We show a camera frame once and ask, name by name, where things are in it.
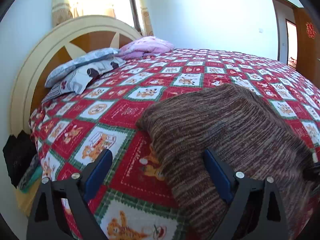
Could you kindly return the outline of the brown knitted sweater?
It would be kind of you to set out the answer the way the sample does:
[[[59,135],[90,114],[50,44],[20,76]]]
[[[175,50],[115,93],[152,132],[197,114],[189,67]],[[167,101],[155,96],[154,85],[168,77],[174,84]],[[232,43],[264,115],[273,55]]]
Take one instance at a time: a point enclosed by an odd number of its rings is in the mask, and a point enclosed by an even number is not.
[[[255,93],[225,83],[185,93],[148,107],[136,123],[147,131],[167,185],[199,239],[208,239],[227,206],[205,169],[207,148],[253,179],[272,176],[280,191],[289,237],[314,184],[303,178],[312,152],[292,128]]]

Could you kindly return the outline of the wooden nightstand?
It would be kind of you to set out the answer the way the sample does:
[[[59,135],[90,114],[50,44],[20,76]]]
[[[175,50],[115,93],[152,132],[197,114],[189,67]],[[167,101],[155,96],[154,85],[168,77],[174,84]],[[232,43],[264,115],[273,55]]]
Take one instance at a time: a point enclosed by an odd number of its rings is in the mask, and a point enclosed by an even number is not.
[[[30,216],[31,208],[33,205],[33,201],[35,198],[35,195],[37,193],[37,190],[39,188],[39,185],[41,183],[41,178],[39,178],[31,187],[28,189],[26,193],[23,193],[21,190],[16,189],[15,190],[15,196],[17,201],[17,206],[19,210],[26,216]]]

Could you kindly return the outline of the black cloth beside bed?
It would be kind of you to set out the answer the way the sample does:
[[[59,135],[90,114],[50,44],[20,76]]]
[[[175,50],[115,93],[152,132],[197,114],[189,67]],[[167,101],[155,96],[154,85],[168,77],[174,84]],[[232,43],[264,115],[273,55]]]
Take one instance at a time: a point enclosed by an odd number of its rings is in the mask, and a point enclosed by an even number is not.
[[[20,131],[17,137],[10,135],[3,147],[3,156],[11,184],[23,189],[40,165],[30,135],[25,131]]]

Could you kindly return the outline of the red patchwork bedspread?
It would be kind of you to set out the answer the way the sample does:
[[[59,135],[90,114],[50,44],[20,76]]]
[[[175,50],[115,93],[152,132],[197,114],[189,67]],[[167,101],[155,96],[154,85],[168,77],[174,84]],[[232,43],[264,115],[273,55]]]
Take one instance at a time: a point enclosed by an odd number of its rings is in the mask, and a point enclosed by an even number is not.
[[[293,128],[319,161],[319,89],[279,61],[221,50],[176,49],[129,60],[81,94],[64,93],[29,120],[43,176],[64,180],[108,148],[113,164],[88,203],[109,239],[193,239],[165,184],[144,110],[182,93],[234,83],[248,88]]]

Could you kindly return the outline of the brown wooden door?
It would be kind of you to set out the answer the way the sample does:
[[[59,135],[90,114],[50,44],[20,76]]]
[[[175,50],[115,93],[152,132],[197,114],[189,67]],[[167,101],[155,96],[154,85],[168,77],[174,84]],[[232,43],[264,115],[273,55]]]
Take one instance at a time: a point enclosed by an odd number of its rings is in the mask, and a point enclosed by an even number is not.
[[[293,10],[297,27],[297,64],[296,70],[319,88],[319,30],[304,8]],[[306,33],[306,22],[311,22],[317,32],[315,39]]]

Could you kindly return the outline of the white patterned pillow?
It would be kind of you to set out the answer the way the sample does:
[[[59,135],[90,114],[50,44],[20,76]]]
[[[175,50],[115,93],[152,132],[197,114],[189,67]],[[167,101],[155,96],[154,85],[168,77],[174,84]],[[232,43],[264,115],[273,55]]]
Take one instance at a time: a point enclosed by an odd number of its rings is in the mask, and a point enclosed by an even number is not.
[[[66,77],[59,80],[52,88],[49,88],[50,91],[44,97],[42,103],[71,92],[78,95],[82,94],[90,82],[105,73],[123,66],[125,63],[126,61],[119,57],[111,57],[76,68]]]

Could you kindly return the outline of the blue grey pillow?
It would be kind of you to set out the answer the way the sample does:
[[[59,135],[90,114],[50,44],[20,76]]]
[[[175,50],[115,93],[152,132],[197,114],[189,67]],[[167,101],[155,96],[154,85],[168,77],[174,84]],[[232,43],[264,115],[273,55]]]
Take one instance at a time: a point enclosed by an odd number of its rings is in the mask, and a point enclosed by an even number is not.
[[[48,75],[44,86],[46,88],[52,88],[59,80],[66,77],[70,72],[74,71],[76,68],[82,67],[89,63],[98,62],[100,60],[109,59],[120,52],[116,48],[102,48],[90,51],[89,53],[77,57],[71,61],[63,63],[56,67]]]

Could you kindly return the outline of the red double happiness sticker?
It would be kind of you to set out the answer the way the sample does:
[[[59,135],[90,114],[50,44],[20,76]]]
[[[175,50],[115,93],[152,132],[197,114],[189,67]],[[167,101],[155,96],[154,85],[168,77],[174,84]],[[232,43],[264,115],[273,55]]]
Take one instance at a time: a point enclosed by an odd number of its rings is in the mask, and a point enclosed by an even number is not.
[[[314,26],[311,22],[306,22],[306,33],[307,36],[311,39],[315,39],[317,32],[314,29]]]

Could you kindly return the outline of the cream wooden headboard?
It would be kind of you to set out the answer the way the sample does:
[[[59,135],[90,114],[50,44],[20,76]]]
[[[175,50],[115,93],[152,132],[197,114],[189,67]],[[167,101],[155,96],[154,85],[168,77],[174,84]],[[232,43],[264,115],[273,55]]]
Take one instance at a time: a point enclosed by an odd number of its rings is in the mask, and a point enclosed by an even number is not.
[[[120,48],[139,38],[135,28],[101,15],[82,16],[53,28],[31,50],[17,73],[10,100],[10,133],[29,132],[29,117],[48,93],[44,83],[54,68],[90,51]]]

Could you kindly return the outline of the pink pillow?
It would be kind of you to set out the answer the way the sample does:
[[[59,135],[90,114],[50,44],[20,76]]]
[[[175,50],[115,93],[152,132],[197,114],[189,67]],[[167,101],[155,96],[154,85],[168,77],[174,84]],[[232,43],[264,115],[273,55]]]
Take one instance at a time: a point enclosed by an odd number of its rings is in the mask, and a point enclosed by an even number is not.
[[[138,59],[144,56],[167,53],[174,48],[174,45],[168,41],[154,36],[146,36],[122,46],[116,56],[124,60]]]

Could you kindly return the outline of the yellow right curtain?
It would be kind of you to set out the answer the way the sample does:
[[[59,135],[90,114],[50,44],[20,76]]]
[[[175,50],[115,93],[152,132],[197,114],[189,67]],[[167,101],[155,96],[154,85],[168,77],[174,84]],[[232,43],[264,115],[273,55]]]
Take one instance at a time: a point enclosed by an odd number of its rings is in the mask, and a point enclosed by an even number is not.
[[[150,14],[146,6],[145,0],[139,0],[140,2],[140,12],[143,21],[143,34],[144,36],[153,36],[153,29],[150,20]]]

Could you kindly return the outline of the yellow curtain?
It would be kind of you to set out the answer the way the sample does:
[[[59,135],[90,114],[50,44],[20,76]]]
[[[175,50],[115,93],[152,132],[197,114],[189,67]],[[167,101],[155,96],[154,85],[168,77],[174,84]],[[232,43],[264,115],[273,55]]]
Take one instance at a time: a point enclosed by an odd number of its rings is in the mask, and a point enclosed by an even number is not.
[[[52,25],[87,15],[115,17],[112,0],[52,0]]]
[[[150,20],[150,14],[146,6],[145,0],[139,0],[140,2],[140,12],[143,21],[143,34],[144,36],[153,36],[153,29]]]

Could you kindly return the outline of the yellow left curtain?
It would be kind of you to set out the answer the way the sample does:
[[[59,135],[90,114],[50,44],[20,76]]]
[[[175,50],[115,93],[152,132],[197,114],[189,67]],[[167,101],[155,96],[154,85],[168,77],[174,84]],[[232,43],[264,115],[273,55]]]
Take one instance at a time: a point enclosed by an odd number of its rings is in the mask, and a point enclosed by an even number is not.
[[[87,15],[115,17],[112,0],[52,0],[52,25]]]

